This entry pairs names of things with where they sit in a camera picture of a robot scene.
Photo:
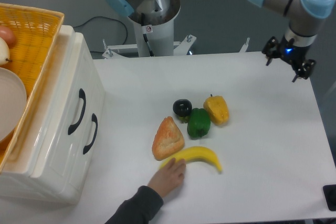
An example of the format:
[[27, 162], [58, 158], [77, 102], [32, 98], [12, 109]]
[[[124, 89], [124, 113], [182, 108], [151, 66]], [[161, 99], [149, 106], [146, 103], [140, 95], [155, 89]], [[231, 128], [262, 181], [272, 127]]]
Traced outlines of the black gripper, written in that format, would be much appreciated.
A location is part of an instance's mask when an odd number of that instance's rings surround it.
[[298, 78], [307, 80], [316, 65], [315, 60], [306, 58], [310, 46], [311, 37], [284, 34], [280, 44], [277, 38], [272, 36], [264, 45], [261, 53], [266, 57], [266, 66], [269, 66], [273, 59], [278, 58], [290, 64], [295, 72], [292, 82], [295, 82]]

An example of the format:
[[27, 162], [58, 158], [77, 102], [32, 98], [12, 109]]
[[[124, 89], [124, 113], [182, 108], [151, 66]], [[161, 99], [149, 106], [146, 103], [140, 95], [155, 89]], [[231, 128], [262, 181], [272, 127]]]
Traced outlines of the dark grey sleeved forearm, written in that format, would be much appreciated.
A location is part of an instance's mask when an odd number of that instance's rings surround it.
[[163, 206], [162, 197], [148, 186], [139, 187], [125, 200], [106, 223], [149, 223]]

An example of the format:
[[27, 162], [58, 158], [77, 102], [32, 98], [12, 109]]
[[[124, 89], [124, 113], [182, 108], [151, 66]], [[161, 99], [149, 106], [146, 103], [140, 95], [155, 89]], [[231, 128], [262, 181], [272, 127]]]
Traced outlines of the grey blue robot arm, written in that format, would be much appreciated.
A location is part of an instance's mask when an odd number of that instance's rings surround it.
[[294, 79], [307, 80], [316, 65], [306, 54], [314, 43], [325, 20], [330, 16], [335, 0], [248, 0], [250, 3], [276, 12], [289, 19], [281, 40], [271, 37], [261, 51], [270, 64], [281, 59], [291, 65]]

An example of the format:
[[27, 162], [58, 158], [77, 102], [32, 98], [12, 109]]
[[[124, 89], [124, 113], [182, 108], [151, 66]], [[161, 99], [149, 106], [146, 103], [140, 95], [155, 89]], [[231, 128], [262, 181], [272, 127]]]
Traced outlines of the person's bare hand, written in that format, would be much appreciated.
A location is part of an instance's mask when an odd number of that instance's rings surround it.
[[185, 171], [186, 161], [184, 159], [177, 161], [173, 158], [153, 175], [148, 187], [164, 198], [182, 185]]

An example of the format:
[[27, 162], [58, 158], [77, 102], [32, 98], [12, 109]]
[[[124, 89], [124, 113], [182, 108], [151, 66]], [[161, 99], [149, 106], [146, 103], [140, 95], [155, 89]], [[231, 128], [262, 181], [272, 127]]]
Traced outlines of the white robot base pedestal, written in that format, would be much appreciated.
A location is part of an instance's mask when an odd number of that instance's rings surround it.
[[171, 56], [180, 0], [105, 0], [133, 24], [139, 57]]

